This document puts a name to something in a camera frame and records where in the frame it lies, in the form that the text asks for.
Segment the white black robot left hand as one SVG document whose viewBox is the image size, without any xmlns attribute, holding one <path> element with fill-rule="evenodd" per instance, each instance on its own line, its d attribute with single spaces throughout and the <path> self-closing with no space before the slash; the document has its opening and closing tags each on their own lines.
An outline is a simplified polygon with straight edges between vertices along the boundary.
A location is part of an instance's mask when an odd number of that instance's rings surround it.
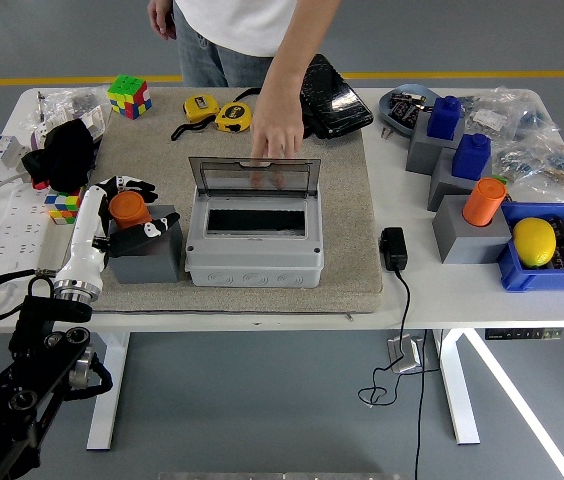
<svg viewBox="0 0 564 480">
<path fill-rule="evenodd" d="M 81 291 L 92 298 L 97 297 L 103 288 L 101 272 L 106 257 L 117 258 L 147 246 L 168 234 L 178 223 L 180 215 L 174 212 L 110 234 L 108 208 L 123 193 L 135 193 L 146 203 L 158 198 L 154 185 L 129 176 L 114 176 L 90 186 L 78 212 L 69 259 L 55 276 L 55 296 Z"/>
</svg>

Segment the person's left hand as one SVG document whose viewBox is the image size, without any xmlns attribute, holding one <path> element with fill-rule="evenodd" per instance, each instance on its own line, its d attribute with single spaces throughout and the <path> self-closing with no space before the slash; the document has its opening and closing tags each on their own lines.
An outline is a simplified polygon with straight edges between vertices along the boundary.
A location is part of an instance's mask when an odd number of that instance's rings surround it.
<svg viewBox="0 0 564 480">
<path fill-rule="evenodd" d="M 261 93 L 251 134 L 252 158 L 294 158 L 302 146 L 304 134 L 300 100 Z"/>
</svg>

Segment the person's right hand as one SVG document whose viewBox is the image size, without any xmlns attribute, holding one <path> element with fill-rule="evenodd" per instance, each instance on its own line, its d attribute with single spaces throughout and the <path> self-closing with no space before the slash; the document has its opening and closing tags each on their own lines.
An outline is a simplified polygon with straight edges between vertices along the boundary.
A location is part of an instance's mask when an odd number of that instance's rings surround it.
<svg viewBox="0 0 564 480">
<path fill-rule="evenodd" d="M 150 0 L 147 13 L 152 30 L 163 40 L 175 40 L 176 27 L 172 0 Z"/>
</svg>

